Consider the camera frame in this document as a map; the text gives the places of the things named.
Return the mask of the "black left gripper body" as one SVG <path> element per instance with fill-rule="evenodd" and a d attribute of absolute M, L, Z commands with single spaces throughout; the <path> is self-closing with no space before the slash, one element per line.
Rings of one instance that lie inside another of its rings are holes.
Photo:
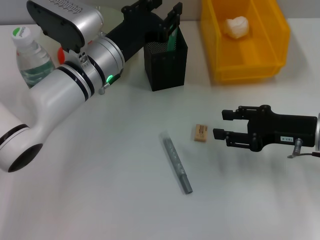
<path fill-rule="evenodd" d="M 123 14 L 124 20 L 106 34 L 122 52 L 125 61 L 135 55 L 146 43 L 165 42 L 167 28 L 164 21 L 153 12 L 132 11 Z"/>

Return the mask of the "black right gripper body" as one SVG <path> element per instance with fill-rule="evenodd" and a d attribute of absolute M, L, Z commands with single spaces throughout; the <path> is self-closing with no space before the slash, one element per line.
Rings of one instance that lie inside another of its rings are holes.
<path fill-rule="evenodd" d="M 250 150 L 260 152 L 270 144 L 294 145 L 302 140 L 304 147 L 314 147 L 317 117 L 277 114 L 269 105 L 248 107 L 247 133 Z"/>

